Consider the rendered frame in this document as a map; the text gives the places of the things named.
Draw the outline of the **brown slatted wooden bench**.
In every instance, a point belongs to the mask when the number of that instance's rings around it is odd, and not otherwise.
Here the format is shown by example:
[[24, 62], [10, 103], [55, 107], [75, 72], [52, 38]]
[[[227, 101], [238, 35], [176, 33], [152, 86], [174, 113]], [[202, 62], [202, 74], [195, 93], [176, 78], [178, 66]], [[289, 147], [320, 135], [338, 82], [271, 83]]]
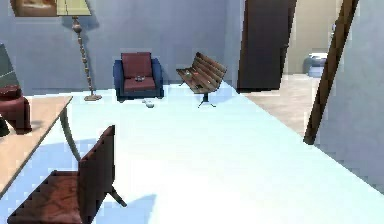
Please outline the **brown slatted wooden bench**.
[[209, 94], [216, 92], [223, 81], [227, 68], [216, 60], [197, 52], [192, 65], [187, 68], [176, 70], [182, 83], [187, 84], [194, 94], [202, 94], [203, 98], [199, 106], [209, 101]]

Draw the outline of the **dark brown room door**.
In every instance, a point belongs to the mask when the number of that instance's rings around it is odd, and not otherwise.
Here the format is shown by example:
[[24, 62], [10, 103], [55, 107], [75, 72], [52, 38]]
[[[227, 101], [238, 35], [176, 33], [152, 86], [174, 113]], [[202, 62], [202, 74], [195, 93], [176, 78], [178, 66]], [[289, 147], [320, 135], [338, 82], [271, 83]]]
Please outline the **dark brown room door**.
[[297, 0], [245, 0], [238, 92], [280, 88]]

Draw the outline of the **floor lamp with yellow shade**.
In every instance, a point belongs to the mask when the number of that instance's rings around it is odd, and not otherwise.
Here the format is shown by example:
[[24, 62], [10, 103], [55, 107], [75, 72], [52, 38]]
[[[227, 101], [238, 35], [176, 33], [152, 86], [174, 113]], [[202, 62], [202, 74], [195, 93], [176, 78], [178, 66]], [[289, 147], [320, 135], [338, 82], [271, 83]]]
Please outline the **floor lamp with yellow shade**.
[[61, 17], [69, 16], [72, 18], [71, 28], [74, 33], [77, 35], [77, 42], [79, 45], [79, 51], [81, 54], [81, 61], [84, 67], [84, 73], [86, 75], [88, 88], [90, 94], [84, 97], [85, 101], [97, 101], [102, 98], [101, 95], [94, 93], [94, 88], [92, 85], [92, 78], [90, 76], [87, 52], [84, 47], [83, 38], [82, 38], [82, 26], [79, 21], [80, 16], [90, 16], [91, 11], [88, 7], [86, 0], [55, 0], [57, 4], [57, 15]]

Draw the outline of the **dark red wooden chair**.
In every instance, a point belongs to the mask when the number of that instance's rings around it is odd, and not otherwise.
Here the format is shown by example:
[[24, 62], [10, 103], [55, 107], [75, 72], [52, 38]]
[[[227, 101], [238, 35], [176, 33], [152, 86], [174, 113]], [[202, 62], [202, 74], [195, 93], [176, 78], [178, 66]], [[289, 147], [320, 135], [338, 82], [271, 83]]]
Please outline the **dark red wooden chair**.
[[127, 203], [115, 190], [115, 126], [109, 126], [76, 171], [54, 170], [7, 218], [7, 224], [92, 224], [105, 197]]

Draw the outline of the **dark red box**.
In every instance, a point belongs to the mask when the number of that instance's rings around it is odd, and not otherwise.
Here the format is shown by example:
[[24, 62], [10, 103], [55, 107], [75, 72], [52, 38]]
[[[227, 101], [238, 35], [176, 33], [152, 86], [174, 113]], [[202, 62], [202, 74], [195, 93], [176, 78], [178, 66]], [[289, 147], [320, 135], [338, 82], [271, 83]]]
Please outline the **dark red box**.
[[0, 115], [12, 126], [17, 135], [32, 131], [29, 101], [18, 85], [0, 88]]

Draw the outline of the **framed orange wall picture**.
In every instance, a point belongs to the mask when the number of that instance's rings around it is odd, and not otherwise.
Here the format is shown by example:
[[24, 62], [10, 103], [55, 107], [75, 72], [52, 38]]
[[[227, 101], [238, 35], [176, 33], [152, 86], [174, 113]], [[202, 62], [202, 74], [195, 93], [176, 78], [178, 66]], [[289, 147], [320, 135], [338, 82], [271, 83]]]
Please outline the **framed orange wall picture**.
[[56, 0], [10, 0], [16, 17], [55, 17]]

